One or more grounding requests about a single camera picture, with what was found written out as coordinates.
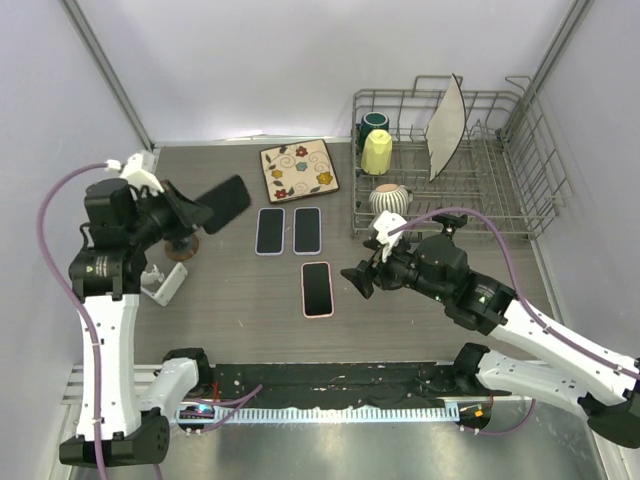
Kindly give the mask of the floral square plate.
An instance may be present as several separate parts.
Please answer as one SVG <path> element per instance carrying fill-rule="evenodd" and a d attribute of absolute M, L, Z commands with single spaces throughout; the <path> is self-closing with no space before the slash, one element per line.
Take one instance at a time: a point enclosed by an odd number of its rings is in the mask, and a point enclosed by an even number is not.
<path fill-rule="evenodd" d="M 330 194 L 340 189 L 324 139 L 266 148 L 259 156 L 271 204 Z"/>

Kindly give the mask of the pink case phone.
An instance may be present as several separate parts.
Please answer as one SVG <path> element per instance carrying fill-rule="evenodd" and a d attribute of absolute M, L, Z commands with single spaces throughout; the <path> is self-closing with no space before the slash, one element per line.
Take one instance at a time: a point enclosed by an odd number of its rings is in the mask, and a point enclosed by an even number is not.
<path fill-rule="evenodd" d="M 306 318 L 326 318 L 334 313 L 330 265 L 308 262 L 301 267 L 302 305 Z"/>

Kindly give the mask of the lavender case phone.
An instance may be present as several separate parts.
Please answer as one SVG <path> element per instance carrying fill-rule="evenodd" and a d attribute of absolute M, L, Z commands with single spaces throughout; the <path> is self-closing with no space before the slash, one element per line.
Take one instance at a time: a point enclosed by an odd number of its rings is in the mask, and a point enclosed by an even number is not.
<path fill-rule="evenodd" d="M 296 208 L 293 225 L 293 252 L 296 255 L 318 255 L 321 250 L 321 210 L 318 207 Z"/>

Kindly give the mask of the white phone stand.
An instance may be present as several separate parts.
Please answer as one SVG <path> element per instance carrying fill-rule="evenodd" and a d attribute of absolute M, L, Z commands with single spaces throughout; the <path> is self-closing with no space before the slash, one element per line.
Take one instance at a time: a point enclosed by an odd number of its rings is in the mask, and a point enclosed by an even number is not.
<path fill-rule="evenodd" d="M 143 271 L 140 277 L 141 291 L 158 305 L 165 307 L 173 299 L 188 276 L 188 270 L 182 262 L 176 263 L 165 275 L 154 264 L 149 271 Z"/>
<path fill-rule="evenodd" d="M 258 256 L 277 256 L 284 251 L 285 210 L 261 208 L 257 218 L 255 253 Z"/>

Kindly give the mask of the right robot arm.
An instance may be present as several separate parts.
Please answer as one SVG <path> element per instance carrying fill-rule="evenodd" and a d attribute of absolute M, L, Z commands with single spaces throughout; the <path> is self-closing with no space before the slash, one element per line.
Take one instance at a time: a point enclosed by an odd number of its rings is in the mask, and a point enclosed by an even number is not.
<path fill-rule="evenodd" d="M 508 392 L 576 414 L 599 436 L 625 448 L 639 446 L 639 362 L 601 346 L 534 308 L 513 288 L 472 270 L 466 251 L 447 233 L 416 248 L 400 241 L 386 251 L 370 239 L 373 255 L 342 270 L 364 298 L 375 289 L 411 289 L 442 304 L 456 325 L 510 344 L 538 364 L 467 344 L 451 380 L 465 395 Z"/>

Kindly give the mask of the metal dish rack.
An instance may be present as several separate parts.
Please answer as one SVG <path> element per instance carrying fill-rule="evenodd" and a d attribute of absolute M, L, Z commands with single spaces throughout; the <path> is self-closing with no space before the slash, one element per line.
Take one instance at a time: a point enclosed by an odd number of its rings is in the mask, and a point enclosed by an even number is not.
<path fill-rule="evenodd" d="M 573 195 L 537 85 L 508 76 L 497 90 L 462 89 L 466 125 L 456 152 L 432 177 L 427 131 L 444 103 L 448 75 L 419 75 L 409 89 L 364 88 L 352 100 L 351 231 L 366 232 L 374 214 L 368 202 L 382 184 L 413 193 L 407 218 L 441 207 L 463 207 L 487 216 L 505 235 L 533 240 L 559 216 Z M 365 115 L 389 120 L 388 172 L 373 176 L 361 166 L 359 130 Z"/>

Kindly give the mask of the black phone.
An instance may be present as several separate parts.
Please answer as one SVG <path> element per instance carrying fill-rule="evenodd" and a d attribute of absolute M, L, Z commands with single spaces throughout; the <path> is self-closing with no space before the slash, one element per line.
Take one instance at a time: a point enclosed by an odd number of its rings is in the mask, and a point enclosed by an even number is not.
<path fill-rule="evenodd" d="M 196 202 L 212 209 L 212 216 L 202 228 L 213 235 L 246 211 L 251 205 L 251 197 L 243 179 L 234 175 L 200 195 Z"/>

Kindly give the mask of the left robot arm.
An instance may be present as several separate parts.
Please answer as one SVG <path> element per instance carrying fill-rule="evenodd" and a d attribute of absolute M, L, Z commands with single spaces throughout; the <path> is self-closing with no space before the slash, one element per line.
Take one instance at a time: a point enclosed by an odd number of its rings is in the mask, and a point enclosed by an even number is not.
<path fill-rule="evenodd" d="M 158 465 L 181 401 L 205 397 L 213 375 L 203 349 L 172 350 L 151 385 L 136 393 L 134 333 L 146 251 L 194 233 L 213 211 L 168 180 L 136 186 L 123 178 L 88 187 L 84 206 L 83 246 L 69 267 L 84 322 L 82 409 L 59 459 L 86 468 Z"/>

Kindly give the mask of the black phone stand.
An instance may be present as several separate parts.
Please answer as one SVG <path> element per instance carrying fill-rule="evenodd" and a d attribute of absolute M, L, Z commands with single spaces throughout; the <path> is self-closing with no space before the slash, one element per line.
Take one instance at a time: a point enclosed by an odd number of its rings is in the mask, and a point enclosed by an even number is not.
<path fill-rule="evenodd" d="M 439 214 L 432 217 L 432 220 L 442 225 L 441 234 L 452 239 L 459 228 L 464 227 L 468 222 L 468 215 Z"/>

